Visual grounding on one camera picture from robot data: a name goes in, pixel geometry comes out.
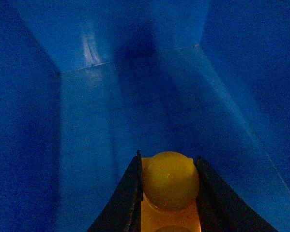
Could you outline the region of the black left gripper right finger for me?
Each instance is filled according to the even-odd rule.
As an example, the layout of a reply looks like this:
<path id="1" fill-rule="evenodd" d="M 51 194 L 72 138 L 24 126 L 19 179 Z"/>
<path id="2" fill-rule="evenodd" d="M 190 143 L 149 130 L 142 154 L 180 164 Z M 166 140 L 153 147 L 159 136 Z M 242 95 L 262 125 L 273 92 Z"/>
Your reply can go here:
<path id="1" fill-rule="evenodd" d="M 203 232 L 275 232 L 201 156 L 195 162 L 200 189 L 196 203 Z"/>

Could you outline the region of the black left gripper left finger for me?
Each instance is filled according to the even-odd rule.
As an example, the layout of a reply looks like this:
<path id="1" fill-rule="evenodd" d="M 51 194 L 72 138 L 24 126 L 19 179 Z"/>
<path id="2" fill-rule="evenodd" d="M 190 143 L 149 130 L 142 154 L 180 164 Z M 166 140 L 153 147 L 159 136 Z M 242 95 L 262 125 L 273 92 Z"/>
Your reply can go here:
<path id="1" fill-rule="evenodd" d="M 87 229 L 89 232 L 141 231 L 143 201 L 142 156 L 134 156 L 108 203 Z"/>

